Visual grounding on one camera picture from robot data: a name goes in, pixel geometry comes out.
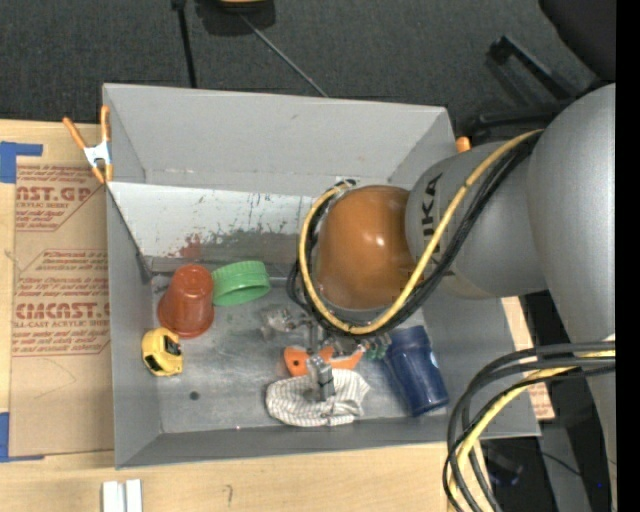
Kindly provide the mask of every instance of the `white rag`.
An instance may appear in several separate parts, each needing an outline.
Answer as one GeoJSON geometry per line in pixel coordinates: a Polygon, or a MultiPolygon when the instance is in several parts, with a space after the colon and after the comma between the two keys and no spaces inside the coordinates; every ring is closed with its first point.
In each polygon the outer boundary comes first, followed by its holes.
{"type": "Polygon", "coordinates": [[[312,387],[309,374],[279,380],[267,388],[267,410],[274,418],[296,427],[345,425],[364,414],[361,404],[369,384],[351,370],[333,370],[336,394],[324,402],[304,397],[312,387]]]}

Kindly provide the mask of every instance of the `black cord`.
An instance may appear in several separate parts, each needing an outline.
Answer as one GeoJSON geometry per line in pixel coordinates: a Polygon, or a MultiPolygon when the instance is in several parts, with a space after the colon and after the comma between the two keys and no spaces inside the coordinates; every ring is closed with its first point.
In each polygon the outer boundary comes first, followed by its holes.
{"type": "Polygon", "coordinates": [[[448,469],[449,469],[449,467],[451,467],[451,471],[452,471],[452,473],[454,475],[454,479],[456,481],[456,485],[458,486],[458,488],[462,492],[463,496],[467,500],[469,506],[474,510],[474,512],[482,512],[482,510],[478,506],[477,502],[474,500],[473,496],[471,495],[466,482],[464,481],[464,477],[462,475],[462,472],[460,471],[460,468],[459,468],[459,466],[457,464],[456,450],[464,442],[464,440],[469,436],[471,431],[480,422],[480,420],[483,418],[483,416],[486,414],[486,412],[491,407],[493,407],[498,400],[500,400],[502,397],[504,397],[505,395],[511,393],[512,391],[514,391],[516,389],[519,389],[521,387],[530,386],[530,385],[533,385],[533,384],[537,384],[539,382],[548,382],[548,381],[551,381],[551,380],[554,380],[554,381],[567,380],[567,379],[578,378],[578,377],[592,377],[592,376],[596,376],[596,375],[603,375],[605,373],[610,373],[612,371],[615,371],[615,364],[606,365],[604,367],[593,369],[593,370],[586,370],[584,372],[580,372],[580,371],[577,371],[577,369],[575,369],[575,370],[572,370],[569,373],[563,374],[563,375],[552,375],[552,376],[547,376],[547,377],[540,377],[540,378],[537,378],[537,379],[531,379],[531,380],[525,381],[525,382],[518,382],[518,383],[514,384],[513,386],[507,388],[502,393],[496,395],[494,398],[492,398],[481,409],[481,411],[478,412],[478,414],[474,417],[473,421],[468,425],[468,427],[465,429],[463,434],[459,438],[456,439],[456,441],[453,443],[452,448],[449,450],[449,454],[447,456],[447,460],[446,460],[446,463],[445,463],[445,466],[444,466],[444,469],[443,469],[443,472],[442,472],[442,483],[443,483],[443,487],[444,487],[445,493],[447,495],[447,498],[449,499],[450,503],[454,506],[454,508],[456,510],[458,510],[458,511],[463,511],[463,509],[460,507],[460,504],[453,497],[453,495],[451,494],[451,490],[449,489],[449,484],[448,484],[448,480],[449,480],[448,469]]]}
{"type": "MultiPolygon", "coordinates": [[[[522,373],[523,371],[533,370],[533,369],[545,369],[545,368],[554,368],[554,367],[564,367],[564,366],[596,366],[601,364],[603,360],[615,361],[614,358],[559,358],[548,361],[537,361],[533,363],[524,363],[518,365],[511,365],[506,368],[496,368],[498,364],[504,364],[505,362],[509,362],[514,359],[520,359],[522,357],[528,357],[532,355],[534,352],[538,352],[540,355],[545,354],[560,354],[562,352],[581,352],[581,351],[597,351],[597,350],[611,350],[614,349],[615,345],[613,343],[606,342],[595,342],[595,343],[584,343],[584,344],[563,344],[563,345],[551,345],[547,347],[538,347],[537,349],[529,349],[523,350],[519,352],[514,352],[512,354],[507,354],[499,358],[498,360],[489,363],[486,365],[474,379],[469,384],[467,391],[460,397],[456,406],[454,407],[450,420],[449,426],[447,430],[447,445],[449,448],[453,445],[455,439],[455,430],[456,424],[458,422],[458,418],[462,418],[463,428],[469,423],[468,415],[469,415],[469,404],[471,402],[472,397],[484,386],[497,381],[501,378],[522,373]]],[[[478,471],[476,476],[481,477],[481,472],[478,471]]]]}
{"type": "Polygon", "coordinates": [[[298,261],[296,261],[291,267],[289,275],[287,276],[286,291],[291,301],[300,306],[305,313],[309,313],[307,303],[300,299],[296,291],[296,279],[299,272],[300,266],[298,261]]]}
{"type": "MultiPolygon", "coordinates": [[[[599,343],[602,346],[604,346],[604,349],[612,349],[613,346],[611,343],[599,343]]],[[[580,375],[593,375],[596,374],[597,372],[601,372],[602,371],[602,364],[603,362],[615,362],[615,358],[610,358],[610,357],[603,357],[603,358],[562,358],[562,359],[557,359],[557,360],[553,360],[553,361],[539,361],[537,363],[537,365],[539,366],[540,369],[544,369],[544,368],[549,368],[549,367],[565,367],[565,366],[579,366],[579,367],[586,367],[586,366],[598,366],[599,368],[596,368],[595,370],[586,370],[584,372],[581,373],[576,373],[576,374],[570,374],[571,377],[575,377],[575,376],[580,376],[580,375]]],[[[468,403],[470,402],[471,398],[473,397],[474,394],[476,394],[479,389],[481,387],[484,387],[484,385],[493,382],[495,380],[498,380],[499,378],[503,377],[503,376],[507,376],[510,374],[515,374],[518,373],[518,370],[522,370],[522,368],[532,368],[536,365],[536,363],[527,363],[525,365],[513,365],[512,367],[508,367],[508,368],[503,368],[497,371],[494,371],[493,373],[488,373],[486,374],[484,377],[482,378],[475,378],[474,381],[475,383],[473,385],[470,385],[469,388],[467,389],[467,391],[465,392],[465,394],[463,394],[463,396],[460,398],[460,400],[458,401],[458,403],[456,404],[454,411],[451,414],[450,417],[450,422],[449,422],[449,429],[447,432],[447,445],[449,447],[450,450],[450,454],[453,453],[455,455],[455,450],[457,449],[457,446],[459,445],[459,443],[457,441],[453,441],[453,438],[455,437],[455,424],[457,423],[457,418],[458,416],[461,415],[462,410],[464,410],[465,407],[468,407],[468,403]]],[[[615,369],[615,365],[607,367],[606,371],[611,371],[610,369],[615,369]]],[[[507,391],[501,393],[500,395],[498,395],[497,397],[495,397],[492,401],[489,402],[489,404],[487,404],[474,418],[474,421],[472,421],[471,423],[469,423],[468,421],[464,421],[463,422],[463,428],[464,428],[464,433],[461,436],[462,439],[466,438],[467,435],[470,433],[470,431],[474,428],[475,424],[477,423],[477,421],[479,421],[479,419],[481,419],[484,414],[486,413],[486,411],[493,406],[493,404],[499,400],[502,396],[504,396],[504,394],[510,392],[513,389],[517,389],[518,387],[522,387],[522,386],[528,386],[531,384],[534,384],[538,381],[538,379],[535,380],[531,380],[531,381],[526,381],[526,382],[520,382],[518,383],[516,386],[512,386],[511,388],[509,388],[507,391]]],[[[473,464],[473,457],[474,455],[473,451],[470,452],[470,459],[472,460],[472,465],[473,464]]],[[[495,498],[492,499],[493,493],[492,491],[489,489],[489,487],[486,485],[486,482],[484,481],[484,477],[482,475],[482,472],[480,470],[479,464],[477,463],[477,459],[475,460],[476,464],[474,467],[474,472],[476,473],[476,477],[478,478],[478,481],[480,482],[481,488],[483,490],[483,492],[488,495],[487,496],[487,500],[489,501],[489,503],[492,505],[492,507],[494,508],[494,510],[498,510],[498,507],[496,507],[497,502],[495,501],[495,498]]],[[[448,458],[447,460],[447,464],[451,466],[451,469],[454,473],[454,478],[456,479],[456,483],[458,484],[458,487],[460,487],[461,492],[463,493],[463,495],[465,496],[465,499],[467,499],[467,501],[469,502],[469,505],[474,509],[474,510],[480,510],[479,507],[477,506],[477,503],[475,502],[475,500],[473,499],[473,497],[471,496],[471,493],[468,492],[468,489],[465,487],[465,484],[463,482],[464,478],[462,477],[461,472],[459,471],[459,466],[457,464],[457,459],[454,460],[450,460],[450,458],[448,458]]]]}
{"type": "Polygon", "coordinates": [[[178,13],[182,46],[184,47],[184,56],[187,60],[187,72],[189,73],[189,85],[192,89],[197,89],[198,83],[196,81],[196,69],[193,64],[193,54],[191,53],[191,41],[189,40],[187,18],[184,14],[185,4],[186,0],[171,0],[171,8],[178,13]]]}
{"type": "Polygon", "coordinates": [[[471,228],[479,218],[480,214],[487,205],[493,193],[498,189],[500,184],[507,176],[531,153],[535,143],[539,138],[539,134],[526,139],[514,150],[504,155],[489,171],[487,178],[482,182],[476,195],[458,229],[454,233],[451,241],[447,245],[447,249],[443,254],[440,263],[432,274],[417,287],[417,299],[415,303],[410,305],[405,313],[405,319],[417,310],[417,308],[433,293],[433,290],[446,275],[455,257],[458,255],[463,242],[466,240],[471,228]]]}
{"type": "MultiPolygon", "coordinates": [[[[494,370],[496,370],[500,366],[516,361],[518,359],[522,359],[524,357],[530,357],[530,356],[542,357],[545,355],[552,356],[552,355],[560,355],[562,353],[567,353],[567,352],[571,352],[571,353],[592,352],[592,351],[602,350],[603,348],[614,349],[615,344],[608,343],[605,345],[602,342],[577,343],[577,344],[564,343],[564,344],[558,344],[558,345],[550,345],[546,347],[536,347],[532,349],[520,350],[518,352],[512,352],[486,365],[482,370],[480,370],[480,372],[476,374],[476,376],[471,381],[469,386],[475,385],[475,383],[479,382],[482,377],[490,375],[492,372],[494,372],[494,370]]],[[[469,403],[465,404],[461,409],[461,420],[462,420],[463,428],[465,428],[469,424],[469,410],[470,410],[469,403]]],[[[453,425],[455,425],[455,422],[457,422],[457,418],[454,419],[453,421],[454,421],[453,425]]],[[[480,467],[480,463],[478,462],[478,458],[475,452],[469,453],[469,459],[471,462],[471,466],[473,468],[473,472],[480,484],[480,488],[482,489],[483,494],[487,498],[487,501],[493,506],[494,510],[499,512],[501,510],[500,506],[495,500],[493,491],[491,490],[491,488],[489,487],[489,485],[484,479],[482,469],[480,467]]]]}
{"type": "Polygon", "coordinates": [[[580,478],[582,478],[582,479],[584,479],[586,481],[589,481],[591,483],[594,483],[594,484],[598,483],[595,480],[593,480],[592,478],[588,478],[584,473],[582,473],[581,471],[575,469],[570,464],[567,464],[566,462],[564,462],[559,457],[556,457],[555,455],[552,455],[549,452],[545,452],[544,450],[541,450],[539,448],[531,448],[529,446],[521,446],[521,445],[516,445],[516,444],[510,444],[509,448],[510,449],[513,448],[515,450],[527,451],[527,452],[531,452],[531,453],[540,453],[540,455],[542,455],[543,457],[546,457],[549,460],[554,461],[555,463],[557,463],[558,465],[562,466],[563,468],[565,468],[570,473],[573,473],[575,476],[578,476],[578,477],[580,477],[580,478]]]}
{"type": "Polygon", "coordinates": [[[293,62],[289,57],[287,57],[284,52],[282,50],[280,50],[280,48],[278,48],[275,44],[273,44],[269,38],[267,38],[260,30],[258,30],[256,28],[256,26],[251,23],[249,21],[248,18],[246,18],[245,16],[243,16],[242,14],[238,13],[238,16],[240,17],[240,19],[242,19],[242,21],[244,21],[244,23],[253,31],[253,33],[264,43],[266,44],[269,48],[271,48],[271,50],[273,50],[275,52],[275,54],[280,57],[291,69],[293,69],[298,76],[300,76],[301,78],[303,78],[305,80],[305,82],[307,82],[311,87],[313,87],[315,89],[315,91],[320,95],[323,96],[325,98],[328,98],[329,95],[324,92],[320,86],[318,84],[316,84],[313,79],[307,75],[304,71],[302,71],[296,64],[295,62],[293,62]]]}

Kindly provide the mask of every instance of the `green lid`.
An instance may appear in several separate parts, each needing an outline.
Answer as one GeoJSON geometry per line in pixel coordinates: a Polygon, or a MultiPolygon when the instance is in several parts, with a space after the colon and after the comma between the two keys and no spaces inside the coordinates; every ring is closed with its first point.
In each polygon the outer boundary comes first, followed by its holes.
{"type": "Polygon", "coordinates": [[[235,306],[259,299],[271,289],[269,274],[261,261],[239,261],[211,273],[213,303],[235,306]]]}

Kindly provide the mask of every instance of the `gray carpet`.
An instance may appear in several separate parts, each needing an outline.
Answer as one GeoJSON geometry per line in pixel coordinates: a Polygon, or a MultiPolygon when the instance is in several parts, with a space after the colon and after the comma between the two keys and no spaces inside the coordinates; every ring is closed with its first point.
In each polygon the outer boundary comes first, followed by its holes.
{"type": "MultiPolygon", "coordinates": [[[[7,2],[0,16],[0,116],[94,122],[104,82],[189,87],[170,0],[7,2]]],[[[275,0],[247,18],[327,95],[446,106],[452,120],[522,101],[485,53],[508,33],[582,88],[594,78],[536,0],[275,0]]],[[[197,85],[319,93],[242,20],[212,0],[186,4],[197,85]]],[[[546,92],[522,73],[527,99],[546,92]]]]}

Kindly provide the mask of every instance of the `red cup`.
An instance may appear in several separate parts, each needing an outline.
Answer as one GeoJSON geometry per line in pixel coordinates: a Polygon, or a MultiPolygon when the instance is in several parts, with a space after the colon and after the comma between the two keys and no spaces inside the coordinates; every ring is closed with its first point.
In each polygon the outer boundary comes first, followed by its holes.
{"type": "Polygon", "coordinates": [[[158,320],[181,338],[195,338],[213,322],[212,298],[211,273],[200,265],[184,265],[175,271],[160,299],[158,320]]]}

